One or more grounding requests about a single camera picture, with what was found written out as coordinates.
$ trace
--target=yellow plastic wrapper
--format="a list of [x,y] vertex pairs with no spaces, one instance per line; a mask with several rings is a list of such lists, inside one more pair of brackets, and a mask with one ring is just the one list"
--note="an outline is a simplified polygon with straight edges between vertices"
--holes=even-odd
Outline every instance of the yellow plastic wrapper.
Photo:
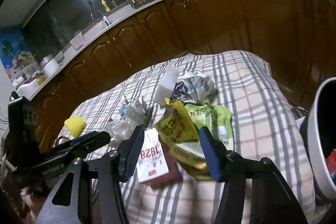
[[168,98],[166,103],[163,118],[154,125],[163,141],[170,148],[174,143],[197,141],[196,128],[183,103],[180,100],[174,102]]

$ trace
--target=faucet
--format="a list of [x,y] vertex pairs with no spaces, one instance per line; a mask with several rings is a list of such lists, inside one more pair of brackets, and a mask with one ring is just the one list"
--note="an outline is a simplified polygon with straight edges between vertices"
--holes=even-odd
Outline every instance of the faucet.
[[94,18],[93,18],[93,12],[94,12],[94,11],[98,11],[98,12],[101,13],[101,15],[103,16],[103,20],[105,21],[106,25],[108,25],[108,26],[111,25],[111,22],[109,21],[109,19],[108,19],[106,16],[104,16],[104,14],[102,13],[101,10],[98,10],[98,9],[95,9],[95,10],[92,11],[92,13],[91,13],[91,18],[92,18],[92,20],[94,20]]

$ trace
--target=yellow sponge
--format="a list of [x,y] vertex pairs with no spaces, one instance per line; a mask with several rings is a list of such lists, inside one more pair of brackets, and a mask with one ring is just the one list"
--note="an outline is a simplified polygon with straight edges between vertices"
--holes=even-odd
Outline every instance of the yellow sponge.
[[74,138],[77,138],[86,127],[86,123],[83,121],[80,115],[76,115],[65,120],[64,125],[67,127],[71,136]]

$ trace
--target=plaid tablecloth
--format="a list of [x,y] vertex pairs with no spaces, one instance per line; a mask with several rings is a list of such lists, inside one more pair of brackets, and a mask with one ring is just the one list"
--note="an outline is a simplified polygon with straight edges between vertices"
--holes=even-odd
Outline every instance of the plaid tablecloth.
[[[272,78],[267,62],[244,51],[228,51],[215,55],[187,54],[153,65],[104,92],[83,102],[72,115],[80,115],[87,126],[84,134],[102,131],[109,118],[118,114],[123,95],[132,99],[144,95],[148,107],[153,107],[148,128],[152,128],[164,113],[153,102],[153,93],[167,67],[179,70],[179,79],[187,71],[209,74],[217,90],[215,105],[232,112],[234,150],[245,158],[259,160],[269,157],[292,188],[308,219],[312,222],[315,192],[309,161],[290,106]],[[60,135],[70,136],[66,127]],[[87,156],[101,157],[110,148],[106,145]],[[159,190],[139,184],[137,172],[127,183],[121,183],[127,216],[131,223],[213,223],[223,183],[196,181],[178,165],[183,178],[180,183]],[[249,222],[251,180],[246,183],[246,198],[242,223]],[[100,222],[97,181],[93,183],[94,215]]]

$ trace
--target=lid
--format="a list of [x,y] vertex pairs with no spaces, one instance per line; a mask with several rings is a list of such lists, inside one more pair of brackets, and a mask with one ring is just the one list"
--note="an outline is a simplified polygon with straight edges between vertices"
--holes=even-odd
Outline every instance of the lid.
[[47,55],[46,57],[44,57],[40,63],[40,68],[43,69],[45,67],[45,65],[53,59],[53,56],[51,54]]

